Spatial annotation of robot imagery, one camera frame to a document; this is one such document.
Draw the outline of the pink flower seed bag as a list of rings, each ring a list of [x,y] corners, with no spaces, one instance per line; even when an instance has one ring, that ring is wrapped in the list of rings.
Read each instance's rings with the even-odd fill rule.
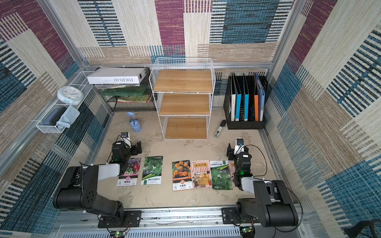
[[[125,172],[118,177],[117,187],[137,185],[141,158],[131,158]]]

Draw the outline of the green gourd seed bag top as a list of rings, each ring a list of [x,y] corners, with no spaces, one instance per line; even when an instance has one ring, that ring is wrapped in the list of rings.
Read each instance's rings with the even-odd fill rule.
[[[210,161],[210,171],[212,176],[212,189],[233,189],[232,176],[230,172],[229,162],[227,160]]]

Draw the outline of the green gourd seed bag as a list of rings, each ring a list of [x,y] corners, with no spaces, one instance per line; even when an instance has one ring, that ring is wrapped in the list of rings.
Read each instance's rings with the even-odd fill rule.
[[[233,189],[232,176],[230,172],[229,162],[227,160],[210,161],[210,171],[212,176],[212,189]]]
[[[161,184],[163,156],[145,157],[141,185]]]

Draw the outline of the green gourd seed bag bottom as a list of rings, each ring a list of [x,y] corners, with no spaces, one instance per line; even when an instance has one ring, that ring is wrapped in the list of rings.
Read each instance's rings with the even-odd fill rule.
[[[161,184],[163,156],[145,157],[141,185]]]

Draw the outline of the orange marigold seed bag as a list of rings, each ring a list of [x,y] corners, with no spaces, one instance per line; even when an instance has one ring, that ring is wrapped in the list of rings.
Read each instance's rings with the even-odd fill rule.
[[[193,189],[189,160],[175,161],[172,163],[173,191]]]

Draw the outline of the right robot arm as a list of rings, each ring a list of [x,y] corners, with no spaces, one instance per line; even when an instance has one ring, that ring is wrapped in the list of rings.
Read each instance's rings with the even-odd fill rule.
[[[227,148],[227,157],[234,161],[233,182],[241,191],[252,193],[254,198],[241,198],[236,202],[238,215],[256,218],[263,227],[291,227],[295,230],[301,222],[292,199],[293,192],[282,180],[265,180],[251,173],[252,155],[249,145],[238,138],[234,147]]]

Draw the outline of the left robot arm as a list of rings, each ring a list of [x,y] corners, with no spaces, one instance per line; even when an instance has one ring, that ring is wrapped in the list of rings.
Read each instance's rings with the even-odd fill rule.
[[[108,199],[97,192],[98,182],[122,176],[131,156],[142,153],[141,142],[129,146],[116,141],[112,147],[112,162],[102,165],[68,167],[53,198],[60,210],[82,210],[98,217],[98,228],[136,228],[141,211],[124,209],[122,202]]]

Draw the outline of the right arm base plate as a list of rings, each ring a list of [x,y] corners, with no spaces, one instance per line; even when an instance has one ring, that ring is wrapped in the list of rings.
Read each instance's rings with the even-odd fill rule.
[[[235,207],[223,207],[221,208],[223,224],[230,225],[242,225],[242,224],[254,224],[259,223],[258,218],[247,215],[239,214]]]

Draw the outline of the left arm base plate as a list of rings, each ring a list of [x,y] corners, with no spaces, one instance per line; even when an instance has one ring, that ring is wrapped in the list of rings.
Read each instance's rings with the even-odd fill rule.
[[[141,210],[125,210],[119,217],[101,215],[98,222],[99,229],[136,228],[140,226]]]

